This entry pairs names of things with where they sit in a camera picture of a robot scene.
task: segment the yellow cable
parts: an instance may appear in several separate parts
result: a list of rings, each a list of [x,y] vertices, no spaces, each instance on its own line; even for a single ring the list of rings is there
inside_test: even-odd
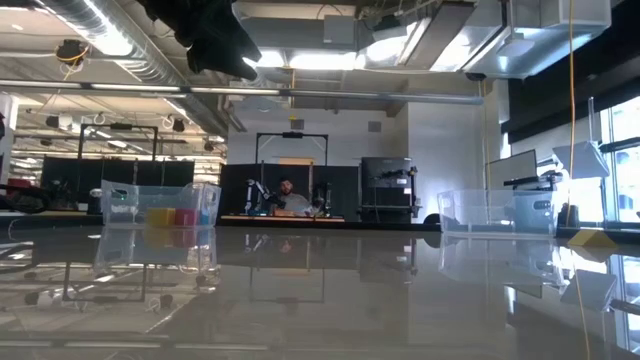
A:
[[[482,80],[482,98],[484,99],[487,96],[487,79]],[[489,158],[491,156],[490,151],[490,141],[489,141],[489,119],[487,118],[487,105],[482,105],[482,109],[484,110],[484,141],[485,141],[485,164],[484,166],[487,168],[487,189],[490,189],[491,186],[491,166],[488,166],[491,162]]]
[[[573,147],[576,142],[576,94],[573,64],[573,10],[574,0],[569,0],[569,97],[571,99],[571,144],[569,150],[569,177],[573,181]],[[569,186],[569,194],[567,198],[567,227],[569,226],[569,217],[571,215],[571,186]],[[587,350],[587,360],[591,360],[591,347],[589,346],[589,332],[587,331],[587,320],[584,316],[584,306],[582,303],[582,291],[580,290],[580,277],[576,271],[575,260],[573,263],[574,278],[578,289],[578,301],[580,303],[580,316],[582,317],[582,327],[584,329],[584,342]]]

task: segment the glossy table surface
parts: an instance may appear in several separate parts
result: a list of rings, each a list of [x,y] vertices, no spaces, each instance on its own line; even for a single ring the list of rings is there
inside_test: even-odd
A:
[[[13,231],[2,359],[632,359],[640,247],[218,227]]]

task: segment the air vent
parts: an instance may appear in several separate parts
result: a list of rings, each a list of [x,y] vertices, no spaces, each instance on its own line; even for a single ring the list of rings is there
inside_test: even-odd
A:
[[[291,130],[304,130],[304,120],[291,120]]]
[[[369,132],[382,132],[382,123],[380,121],[369,121]]]

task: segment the desk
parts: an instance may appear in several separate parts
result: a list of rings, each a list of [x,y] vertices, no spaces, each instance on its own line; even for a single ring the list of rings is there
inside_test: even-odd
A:
[[[246,221],[290,221],[290,222],[315,222],[315,223],[343,223],[344,219],[311,218],[311,217],[284,217],[284,216],[248,216],[248,215],[222,215],[222,220],[246,220]]]

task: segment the ceiling pipe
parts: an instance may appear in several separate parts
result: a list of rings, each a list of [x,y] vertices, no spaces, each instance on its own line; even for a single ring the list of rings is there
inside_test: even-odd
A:
[[[481,96],[425,94],[425,93],[395,93],[395,92],[367,92],[367,91],[332,91],[332,90],[304,90],[304,89],[251,89],[215,86],[165,86],[165,85],[135,85],[135,84],[98,84],[86,82],[60,82],[41,80],[10,80],[0,79],[0,86],[7,89],[32,89],[42,92],[57,90],[72,90],[77,92],[99,91],[104,93],[148,93],[162,97],[170,95],[218,94],[244,96],[283,96],[283,97],[320,97],[338,99],[362,99],[377,101],[407,101],[434,104],[482,105]]]
[[[130,56],[141,61],[117,64],[145,84],[188,85],[182,74],[147,34],[113,0],[36,0],[108,56]],[[227,124],[193,94],[166,101],[211,134],[227,134]]]

